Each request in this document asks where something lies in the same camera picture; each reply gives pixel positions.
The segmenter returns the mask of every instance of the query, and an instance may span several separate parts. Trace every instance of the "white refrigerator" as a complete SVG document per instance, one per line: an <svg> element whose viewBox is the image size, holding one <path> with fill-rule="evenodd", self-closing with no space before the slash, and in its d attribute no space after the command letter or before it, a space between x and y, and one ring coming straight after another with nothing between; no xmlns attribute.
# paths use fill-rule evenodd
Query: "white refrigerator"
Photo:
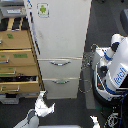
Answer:
<svg viewBox="0 0 128 128"><path fill-rule="evenodd" d="M77 98L91 0L24 4L47 98Z"/></svg>

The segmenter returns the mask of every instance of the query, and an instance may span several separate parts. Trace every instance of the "white robot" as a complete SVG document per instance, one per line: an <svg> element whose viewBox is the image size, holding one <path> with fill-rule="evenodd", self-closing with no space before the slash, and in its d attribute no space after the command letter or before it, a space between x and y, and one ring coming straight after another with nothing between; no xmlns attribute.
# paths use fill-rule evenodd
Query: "white robot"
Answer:
<svg viewBox="0 0 128 128"><path fill-rule="evenodd" d="M128 37L114 34L111 47L96 48L92 69L94 95L109 105L116 105L128 90Z"/></svg>
<svg viewBox="0 0 128 128"><path fill-rule="evenodd" d="M41 91L40 95L38 96L36 103L35 103L35 109L30 109L27 117L19 122L14 128L42 128L39 126L39 118L45 117L46 115L54 112L54 105L53 104L50 108L46 106L46 104L43 101L43 96L46 91Z"/></svg>

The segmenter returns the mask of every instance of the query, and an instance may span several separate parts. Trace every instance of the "freezer drawer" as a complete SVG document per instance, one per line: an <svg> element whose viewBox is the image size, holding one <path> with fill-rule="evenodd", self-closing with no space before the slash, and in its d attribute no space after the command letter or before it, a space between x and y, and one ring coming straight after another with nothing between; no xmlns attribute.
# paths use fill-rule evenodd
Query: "freezer drawer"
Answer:
<svg viewBox="0 0 128 128"><path fill-rule="evenodd" d="M2 31L0 32L0 49L27 49L31 48L28 32Z"/></svg>
<svg viewBox="0 0 128 128"><path fill-rule="evenodd" d="M38 61L42 78L79 77L82 59Z"/></svg>
<svg viewBox="0 0 128 128"><path fill-rule="evenodd" d="M44 79L48 99L77 98L79 79Z"/></svg>
<svg viewBox="0 0 128 128"><path fill-rule="evenodd" d="M0 50L0 66L34 65L31 49L27 50Z"/></svg>
<svg viewBox="0 0 128 128"><path fill-rule="evenodd" d="M38 78L26 82L0 82L0 93L28 93L39 92Z"/></svg>
<svg viewBox="0 0 128 128"><path fill-rule="evenodd" d="M38 75L36 65L0 67L0 77L16 77L16 76L31 76L31 75L32 76Z"/></svg>

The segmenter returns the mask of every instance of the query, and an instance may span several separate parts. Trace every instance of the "dark floor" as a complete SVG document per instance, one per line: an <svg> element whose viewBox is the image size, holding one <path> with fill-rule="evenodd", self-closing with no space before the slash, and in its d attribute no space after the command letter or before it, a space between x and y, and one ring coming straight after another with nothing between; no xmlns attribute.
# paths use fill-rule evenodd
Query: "dark floor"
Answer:
<svg viewBox="0 0 128 128"><path fill-rule="evenodd" d="M105 0L103 4L101 0L92 0L85 52L91 51L92 44L109 46L111 36L115 33L126 36L120 23L120 12L125 8L128 8L128 0L124 3L120 0ZM87 79L88 73L89 71L83 70L81 78ZM80 81L80 86L86 89L86 82ZM36 99L20 99L19 105L0 104L0 128L15 126L26 117L29 109L34 108L35 101ZM88 96L79 91L77 99L48 100L47 102L49 106L55 103L55 113L40 118L40 125L79 125L83 128L92 128L93 122L90 116L95 115L98 117L101 128L104 126L105 119L97 109L99 106L92 93Z"/></svg>

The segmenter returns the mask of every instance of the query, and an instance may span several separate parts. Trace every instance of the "drawer handle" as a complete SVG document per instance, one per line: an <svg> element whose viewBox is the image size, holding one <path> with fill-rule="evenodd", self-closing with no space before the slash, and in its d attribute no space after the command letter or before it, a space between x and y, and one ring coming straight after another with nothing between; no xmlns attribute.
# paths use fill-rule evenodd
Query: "drawer handle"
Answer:
<svg viewBox="0 0 128 128"><path fill-rule="evenodd" d="M4 64L4 63L8 63L8 62L9 62L9 59L7 59L7 61L0 62L0 64Z"/></svg>
<svg viewBox="0 0 128 128"><path fill-rule="evenodd" d="M8 73L0 73L0 75L15 75L16 71L14 72L8 72Z"/></svg>
<svg viewBox="0 0 128 128"><path fill-rule="evenodd" d="M1 92L4 92L4 93L5 92L19 92L19 90L20 90L20 87L19 86L18 86L17 90L6 90L6 91L3 91L4 88L6 88L6 87L5 86L2 86L1 87Z"/></svg>
<svg viewBox="0 0 128 128"><path fill-rule="evenodd" d="M63 64L56 63L55 61L51 61L50 63L53 64L53 65L56 65L56 66L64 66L64 65L66 65L66 64L71 63L71 61L67 61L67 62L65 62L65 63L63 63Z"/></svg>
<svg viewBox="0 0 128 128"><path fill-rule="evenodd" d="M60 80L53 80L52 82L56 83L56 84L66 84L69 82L69 80L65 80L65 81L60 81Z"/></svg>

